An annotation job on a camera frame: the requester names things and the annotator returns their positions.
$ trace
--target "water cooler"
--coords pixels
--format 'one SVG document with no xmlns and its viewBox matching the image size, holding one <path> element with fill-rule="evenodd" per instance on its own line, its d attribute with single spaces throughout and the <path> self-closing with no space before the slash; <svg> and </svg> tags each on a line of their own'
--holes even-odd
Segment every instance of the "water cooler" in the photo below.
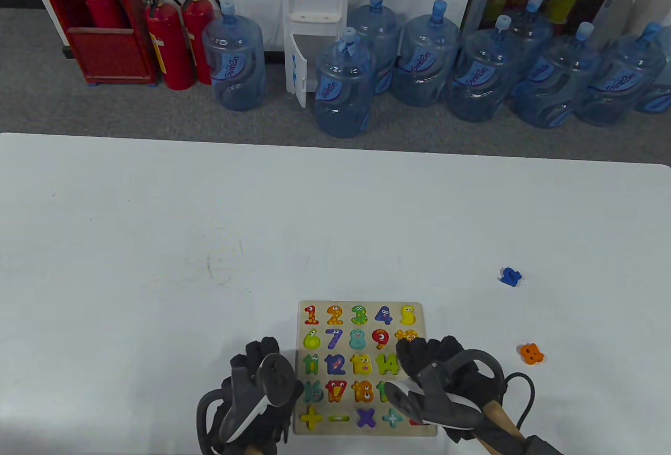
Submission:
<svg viewBox="0 0 671 455">
<path fill-rule="evenodd" d="M 284 0 L 283 11 L 287 91 L 305 107 L 317 89 L 317 55 L 347 26 L 347 0 Z"/>
</svg>

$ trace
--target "teal plus sign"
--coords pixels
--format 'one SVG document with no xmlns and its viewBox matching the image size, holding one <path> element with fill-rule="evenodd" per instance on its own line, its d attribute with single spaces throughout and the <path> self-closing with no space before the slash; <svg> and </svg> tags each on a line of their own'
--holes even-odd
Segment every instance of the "teal plus sign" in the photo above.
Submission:
<svg viewBox="0 0 671 455">
<path fill-rule="evenodd" d="M 391 426 L 392 429 L 396 428 L 396 424 L 398 422 L 403 421 L 403 417 L 401 417 L 398 412 L 396 412 L 395 409 L 390 409 L 388 415 L 383 415 L 382 420 L 385 422 L 389 422 L 389 425 Z"/>
</svg>

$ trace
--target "purple number 7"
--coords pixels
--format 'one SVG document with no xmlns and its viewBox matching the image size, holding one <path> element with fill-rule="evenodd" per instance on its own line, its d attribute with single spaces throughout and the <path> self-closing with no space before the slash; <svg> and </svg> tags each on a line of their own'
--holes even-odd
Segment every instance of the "purple number 7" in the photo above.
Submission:
<svg viewBox="0 0 671 455">
<path fill-rule="evenodd" d="M 333 338 L 329 342 L 329 350 L 333 350 L 342 336 L 342 330 L 326 330 L 326 334 L 332 334 Z"/>
</svg>

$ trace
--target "number puzzle piece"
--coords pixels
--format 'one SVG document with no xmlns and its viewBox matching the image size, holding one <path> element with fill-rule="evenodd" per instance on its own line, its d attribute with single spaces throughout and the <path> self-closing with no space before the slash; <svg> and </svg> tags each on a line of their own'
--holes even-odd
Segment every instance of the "number puzzle piece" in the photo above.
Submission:
<svg viewBox="0 0 671 455">
<path fill-rule="evenodd" d="M 307 307 L 304 311 L 307 312 L 307 321 L 305 321 L 307 325 L 316 326 L 317 324 L 319 324 L 319 321 L 315 317 L 317 309 L 315 308 L 314 305 Z"/>
<path fill-rule="evenodd" d="M 387 374 L 391 371 L 391 374 L 398 374 L 398 358 L 396 354 L 391 354 L 391 356 L 386 357 L 384 354 L 378 355 L 376 359 L 378 363 L 378 368 L 380 374 Z"/>
<path fill-rule="evenodd" d="M 518 282 L 522 280 L 522 273 L 516 272 L 513 268 L 504 268 L 499 280 L 511 287 L 517 287 Z"/>
<path fill-rule="evenodd" d="M 415 307 L 405 306 L 401 308 L 401 323 L 404 326 L 412 326 L 417 322 L 417 317 L 415 317 Z"/>
<path fill-rule="evenodd" d="M 319 373 L 319 356 L 314 354 L 311 356 L 307 354 L 302 361 L 305 363 L 305 374 L 317 374 Z"/>
<path fill-rule="evenodd" d="M 369 381 L 354 382 L 354 400 L 357 403 L 371 403 L 375 399 L 373 384 Z"/>
<path fill-rule="evenodd" d="M 331 305 L 326 309 L 326 313 L 328 313 L 331 318 L 326 321 L 326 324 L 329 324 L 331 326 L 342 326 L 342 320 L 340 318 L 342 317 L 342 308 L 339 307 L 338 305 Z"/>
<path fill-rule="evenodd" d="M 384 382 L 380 381 L 376 386 L 376 388 L 378 389 L 378 392 L 380 394 L 380 401 L 383 403 L 388 403 L 389 399 L 386 398 L 386 393 L 384 392 Z"/>
<path fill-rule="evenodd" d="M 317 336 L 317 330 L 312 330 L 307 335 L 305 335 L 305 338 L 302 341 L 302 345 L 307 348 L 307 350 L 316 350 L 319 348 L 319 345 L 321 345 L 321 340 L 319 340 L 319 336 Z"/>
<path fill-rule="evenodd" d="M 343 334 L 343 330 L 326 330 L 326 334 L 332 334 L 333 338 L 331 338 L 331 341 L 329 342 L 328 348 L 329 350 L 333 350 L 336 345 L 338 345 L 338 340 L 340 340 L 340 337 Z"/>
<path fill-rule="evenodd" d="M 389 310 L 389 307 L 382 306 L 381 309 L 378 311 L 377 315 L 375 316 L 375 320 L 383 322 L 386 326 L 391 324 L 391 321 L 393 321 L 394 319 L 391 318 L 391 311 Z"/>
<path fill-rule="evenodd" d="M 391 426 L 391 428 L 395 429 L 396 424 L 398 424 L 398 422 L 403 421 L 403 417 L 401 417 L 395 409 L 391 408 L 389 410 L 388 415 L 383 415 L 382 416 L 382 420 L 385 421 L 385 422 L 389 422 L 389 425 Z"/>
<path fill-rule="evenodd" d="M 324 398 L 324 391 L 319 388 L 319 380 L 314 385 L 305 382 L 305 402 L 318 403 Z"/>
<path fill-rule="evenodd" d="M 353 356 L 350 362 L 353 364 L 354 374 L 371 374 L 373 372 L 370 356 Z"/>
<path fill-rule="evenodd" d="M 405 331 L 405 333 L 402 330 L 398 330 L 394 333 L 394 336 L 396 336 L 396 338 L 398 338 L 399 340 L 408 340 L 409 342 L 411 342 L 415 338 L 419 338 L 419 335 L 415 330 L 407 330 Z"/>
<path fill-rule="evenodd" d="M 527 364 L 538 364 L 545 360 L 545 355 L 538 349 L 538 345 L 531 343 L 520 348 L 520 355 Z"/>
<path fill-rule="evenodd" d="M 344 380 L 331 380 L 326 384 L 326 390 L 329 391 L 329 402 L 339 403 L 343 395 L 345 395 L 345 390 L 347 390 L 347 382 Z"/>
<path fill-rule="evenodd" d="M 362 305 L 352 307 L 352 311 L 356 314 L 352 318 L 352 322 L 355 324 L 362 326 L 369 321 L 369 318 L 366 315 L 366 309 Z"/>
<path fill-rule="evenodd" d="M 373 415 L 375 415 L 374 409 L 357 409 L 356 412 L 359 414 L 359 421 L 356 423 L 360 428 L 369 426 L 371 428 L 375 427 L 375 420 Z"/>
<path fill-rule="evenodd" d="M 364 350 L 366 348 L 366 333 L 362 330 L 350 331 L 350 347 L 354 350 Z"/>
<path fill-rule="evenodd" d="M 314 406 L 308 407 L 307 415 L 300 415 L 300 421 L 304 421 L 307 424 L 307 428 L 311 431 L 314 431 L 317 428 L 317 424 L 323 420 L 323 417 L 317 415 Z"/>
<path fill-rule="evenodd" d="M 377 349 L 381 350 L 389 343 L 389 333 L 385 330 L 374 330 L 372 335 L 373 341 L 377 343 Z"/>
<path fill-rule="evenodd" d="M 341 354 L 336 354 L 334 356 L 328 354 L 324 361 L 326 361 L 326 373 L 345 374 L 345 370 L 342 368 L 345 365 L 345 357 L 343 357 Z"/>
</svg>

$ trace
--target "black cable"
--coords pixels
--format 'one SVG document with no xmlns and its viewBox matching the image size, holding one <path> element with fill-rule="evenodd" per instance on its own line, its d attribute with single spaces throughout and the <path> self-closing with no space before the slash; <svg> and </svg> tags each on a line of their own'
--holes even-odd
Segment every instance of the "black cable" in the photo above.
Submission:
<svg viewBox="0 0 671 455">
<path fill-rule="evenodd" d="M 529 384 L 529 403 L 527 403 L 527 407 L 525 407 L 524 411 L 522 412 L 522 415 L 520 415 L 520 419 L 517 421 L 517 429 L 520 430 L 522 429 L 522 424 L 524 423 L 525 419 L 527 419 L 527 415 L 529 415 L 529 412 L 532 411 L 532 406 L 534 405 L 534 400 L 536 398 L 536 388 L 534 387 L 534 382 L 532 381 L 529 376 L 527 376 L 524 373 L 511 373 L 508 376 L 506 376 L 505 380 L 503 381 L 504 386 L 503 390 L 508 389 L 508 382 L 512 380 L 513 378 L 524 378 L 527 380 L 527 383 Z M 501 406 L 503 406 L 503 395 L 501 396 Z"/>
<path fill-rule="evenodd" d="M 178 0 L 173 0 L 175 3 L 177 3 L 178 6 L 182 6 L 182 3 Z M 149 0 L 149 18 L 153 18 L 156 16 L 156 10 L 158 9 L 158 4 L 161 2 L 161 0 Z"/>
</svg>

